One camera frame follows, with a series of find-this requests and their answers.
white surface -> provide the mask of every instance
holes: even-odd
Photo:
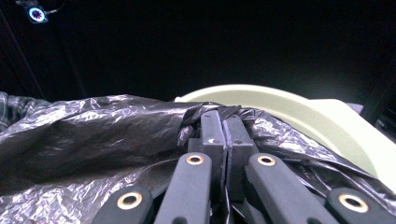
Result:
[[[396,192],[396,145],[341,101],[308,100],[252,85],[205,88],[177,97],[176,101],[212,101],[263,109],[378,177]]]

dark background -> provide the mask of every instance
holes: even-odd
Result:
[[[1,32],[0,91],[50,101],[245,83],[364,105],[396,50],[391,1],[71,0],[45,24],[0,7],[13,35]]]

cable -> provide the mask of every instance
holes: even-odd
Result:
[[[67,2],[67,0],[64,0],[64,1],[62,2],[62,4],[61,4],[58,8],[53,9],[53,10],[50,10],[50,11],[45,11],[45,13],[46,13],[47,15],[49,15],[49,14],[56,13],[56,12],[60,11],[62,8],[64,8],[64,6],[66,5],[66,2]]]

crumpled plastic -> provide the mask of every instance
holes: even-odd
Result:
[[[163,189],[214,109],[240,116],[259,150],[316,194],[351,187],[396,214],[396,196],[379,180],[266,112],[120,95],[39,106],[0,133],[0,222],[89,223],[117,189]]]

brass grommet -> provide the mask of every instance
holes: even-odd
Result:
[[[273,166],[275,165],[275,160],[269,156],[260,156],[258,159],[259,163],[261,165],[266,165],[266,166]]]
[[[192,155],[187,158],[187,163],[191,165],[199,165],[204,162],[204,158],[198,155]]]
[[[134,197],[135,198],[134,202],[132,202],[132,203],[125,202],[125,199],[128,197]],[[141,202],[142,202],[142,195],[140,193],[129,192],[129,193],[123,194],[122,196],[119,197],[119,200],[117,201],[117,206],[120,209],[129,210],[129,209],[137,207]]]
[[[369,210],[369,205],[367,205],[364,200],[354,195],[341,194],[338,200],[347,209],[355,212],[366,213]]]

